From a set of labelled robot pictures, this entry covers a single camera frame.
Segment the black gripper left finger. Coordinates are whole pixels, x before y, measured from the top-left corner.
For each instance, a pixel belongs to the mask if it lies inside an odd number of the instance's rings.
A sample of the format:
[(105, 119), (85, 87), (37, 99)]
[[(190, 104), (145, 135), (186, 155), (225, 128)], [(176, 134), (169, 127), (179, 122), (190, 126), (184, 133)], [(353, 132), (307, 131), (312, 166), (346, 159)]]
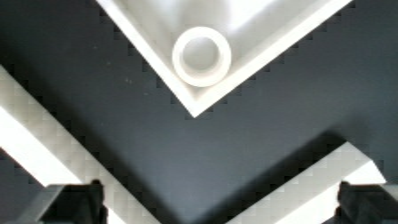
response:
[(108, 224), (105, 188), (89, 184), (49, 185), (26, 206), (16, 224)]

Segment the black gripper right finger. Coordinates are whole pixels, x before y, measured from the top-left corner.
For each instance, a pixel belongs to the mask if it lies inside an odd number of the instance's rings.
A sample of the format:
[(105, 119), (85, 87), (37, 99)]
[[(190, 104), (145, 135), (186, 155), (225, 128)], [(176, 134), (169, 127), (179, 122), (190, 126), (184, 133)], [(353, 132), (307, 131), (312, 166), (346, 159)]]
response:
[(398, 185), (343, 182), (332, 224), (398, 224)]

